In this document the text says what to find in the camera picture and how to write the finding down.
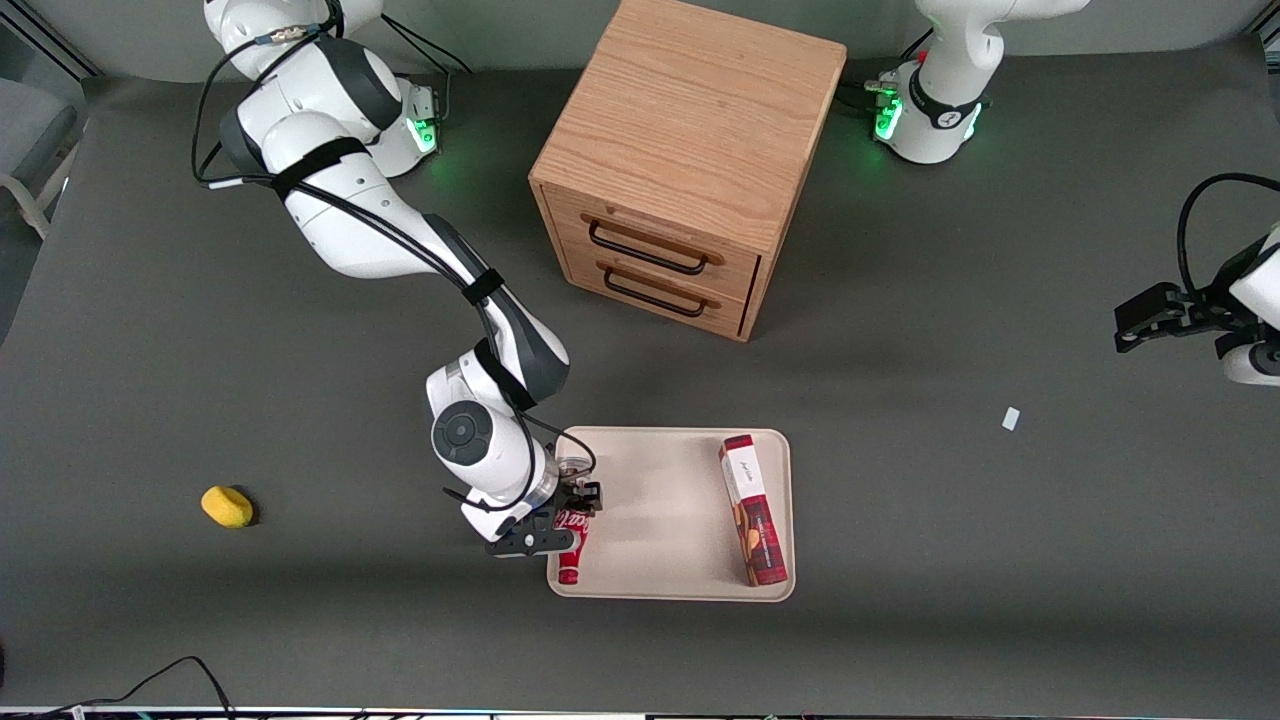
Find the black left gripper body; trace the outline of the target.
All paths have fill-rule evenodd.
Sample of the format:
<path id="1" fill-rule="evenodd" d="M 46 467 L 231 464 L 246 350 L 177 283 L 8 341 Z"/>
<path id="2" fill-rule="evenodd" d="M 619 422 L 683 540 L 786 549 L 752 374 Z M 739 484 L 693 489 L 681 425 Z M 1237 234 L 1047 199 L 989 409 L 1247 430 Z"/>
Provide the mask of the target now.
<path id="1" fill-rule="evenodd" d="M 1114 347 L 1126 354 L 1144 342 L 1203 333 L 1240 333 L 1245 323 L 1221 307 L 1198 304 L 1174 283 L 1156 283 L 1114 309 Z"/>

